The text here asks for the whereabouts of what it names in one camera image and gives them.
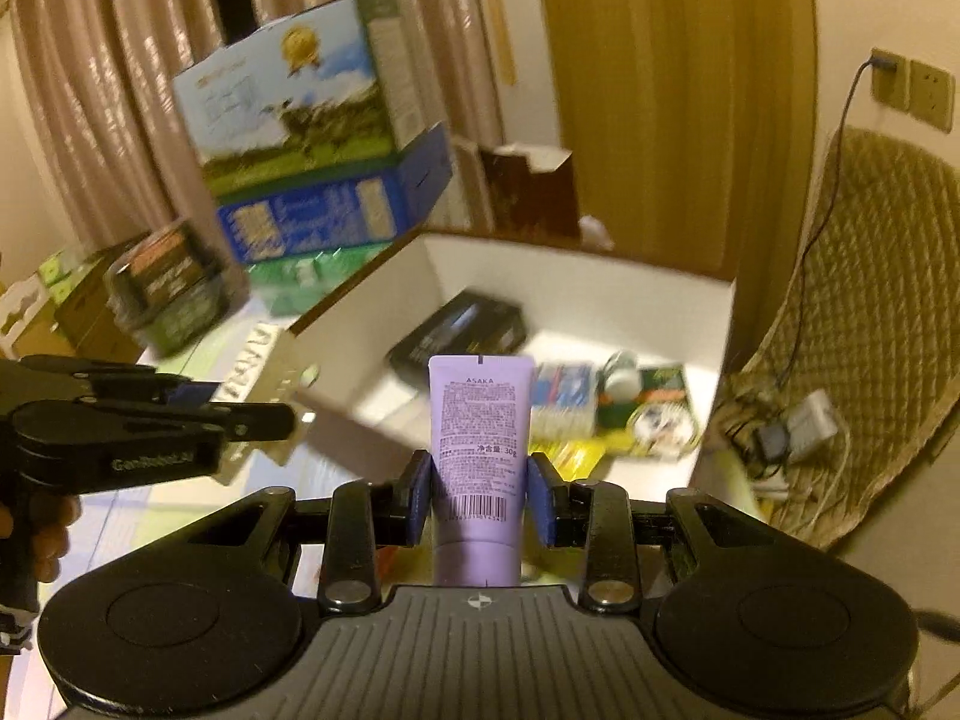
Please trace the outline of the person left hand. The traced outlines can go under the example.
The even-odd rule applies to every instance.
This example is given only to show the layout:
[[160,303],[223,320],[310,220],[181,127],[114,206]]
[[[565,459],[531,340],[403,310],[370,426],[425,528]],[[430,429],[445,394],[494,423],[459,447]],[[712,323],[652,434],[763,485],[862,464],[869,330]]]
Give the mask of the person left hand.
[[14,527],[28,522],[31,536],[31,567],[37,582],[52,583],[60,574],[60,559],[70,550],[68,528],[82,515],[78,496],[56,496],[37,493],[29,501],[28,515],[14,515],[6,506],[0,507],[2,538],[9,539]]

